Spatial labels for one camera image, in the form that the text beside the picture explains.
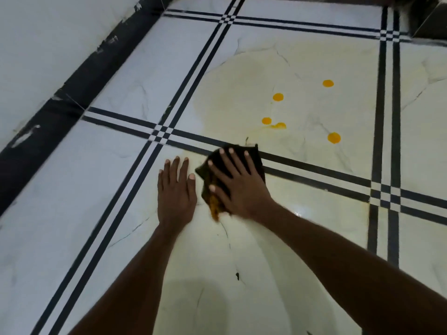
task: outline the left hand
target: left hand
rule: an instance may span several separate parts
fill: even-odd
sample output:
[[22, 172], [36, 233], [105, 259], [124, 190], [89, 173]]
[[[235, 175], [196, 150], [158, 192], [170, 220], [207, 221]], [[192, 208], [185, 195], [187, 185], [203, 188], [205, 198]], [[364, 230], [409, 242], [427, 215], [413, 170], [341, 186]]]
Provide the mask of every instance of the left hand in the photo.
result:
[[158, 174], [158, 220], [161, 228], [169, 232], [180, 233], [192, 219], [197, 204], [195, 175], [188, 172], [189, 160], [186, 157], [180, 168], [177, 181], [177, 169], [180, 158], [166, 160], [164, 170]]

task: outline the wall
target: wall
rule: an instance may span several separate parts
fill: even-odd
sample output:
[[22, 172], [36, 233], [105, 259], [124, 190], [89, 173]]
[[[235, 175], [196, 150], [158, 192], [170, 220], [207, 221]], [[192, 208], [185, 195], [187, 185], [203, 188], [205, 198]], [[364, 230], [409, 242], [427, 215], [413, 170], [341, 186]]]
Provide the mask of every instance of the wall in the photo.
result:
[[0, 150], [138, 0], [0, 0]]

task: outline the white marble tile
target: white marble tile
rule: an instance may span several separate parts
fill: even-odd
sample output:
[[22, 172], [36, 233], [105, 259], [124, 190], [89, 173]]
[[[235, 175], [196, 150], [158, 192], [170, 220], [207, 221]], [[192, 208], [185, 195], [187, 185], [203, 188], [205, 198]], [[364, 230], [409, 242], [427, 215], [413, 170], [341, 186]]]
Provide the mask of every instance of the white marble tile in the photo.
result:
[[[176, 127], [236, 144], [248, 137], [262, 151], [369, 179], [378, 48], [376, 40], [232, 25]], [[328, 141], [332, 132], [340, 143]]]
[[447, 48], [400, 47], [401, 186], [447, 199]]
[[[69, 332], [151, 236], [158, 224], [157, 172], [165, 158], [175, 155], [190, 158], [190, 171], [205, 159], [163, 147], [61, 334]], [[272, 196], [296, 214], [366, 246], [368, 204], [269, 175], [266, 181]], [[198, 179], [198, 195], [202, 185]], [[229, 216], [221, 222], [210, 218], [199, 198], [193, 222], [169, 260], [154, 334], [361, 333], [277, 237], [252, 222]]]
[[168, 9], [223, 14], [232, 0], [174, 0]]
[[158, 122], [216, 23], [160, 18], [92, 106]]
[[245, 0], [240, 16], [380, 29], [382, 7], [288, 0]]
[[0, 219], [0, 334], [29, 334], [144, 140], [78, 122]]
[[447, 298], [447, 227], [399, 214], [399, 267]]

